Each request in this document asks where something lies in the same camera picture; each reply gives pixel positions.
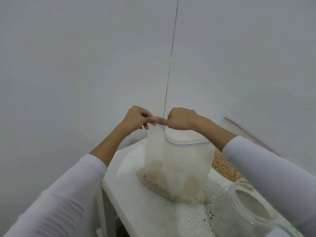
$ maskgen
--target transparent plastic bag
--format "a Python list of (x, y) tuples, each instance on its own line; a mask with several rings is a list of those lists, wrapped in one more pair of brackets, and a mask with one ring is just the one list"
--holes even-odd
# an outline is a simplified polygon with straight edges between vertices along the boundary
[(137, 177), (168, 199), (187, 204), (209, 203), (204, 182), (215, 147), (195, 131), (148, 124), (145, 167)]

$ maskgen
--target person's left hand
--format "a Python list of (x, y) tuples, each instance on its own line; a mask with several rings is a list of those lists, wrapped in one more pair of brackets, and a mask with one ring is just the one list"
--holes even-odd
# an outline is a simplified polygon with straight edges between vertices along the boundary
[(134, 105), (128, 110), (120, 125), (124, 128), (128, 136), (137, 129), (142, 129), (142, 125), (148, 130), (147, 123), (153, 121), (153, 115), (149, 111)]

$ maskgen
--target person's left arm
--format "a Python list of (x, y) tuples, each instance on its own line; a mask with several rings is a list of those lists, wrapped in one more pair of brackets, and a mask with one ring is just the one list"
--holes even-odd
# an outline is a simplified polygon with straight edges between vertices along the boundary
[(81, 158), (21, 215), (4, 237), (71, 236), (95, 198), (118, 146), (133, 131), (152, 121), (152, 114), (138, 106), (88, 155)]

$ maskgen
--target person's right arm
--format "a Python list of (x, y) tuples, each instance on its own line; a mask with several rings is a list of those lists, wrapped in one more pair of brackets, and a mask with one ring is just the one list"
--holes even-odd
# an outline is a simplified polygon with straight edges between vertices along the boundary
[(306, 237), (316, 236), (315, 176), (193, 110), (173, 108), (168, 119), (154, 120), (173, 129), (204, 135), (298, 231)]

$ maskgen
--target white table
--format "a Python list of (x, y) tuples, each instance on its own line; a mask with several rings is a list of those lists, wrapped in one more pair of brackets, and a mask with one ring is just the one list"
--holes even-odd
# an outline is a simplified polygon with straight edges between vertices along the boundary
[(147, 139), (116, 152), (98, 193), (101, 228), (115, 236), (115, 212), (131, 237), (214, 236), (212, 214), (231, 181), (211, 169), (208, 192), (212, 203), (190, 206), (166, 199), (146, 187), (136, 171), (143, 167)]

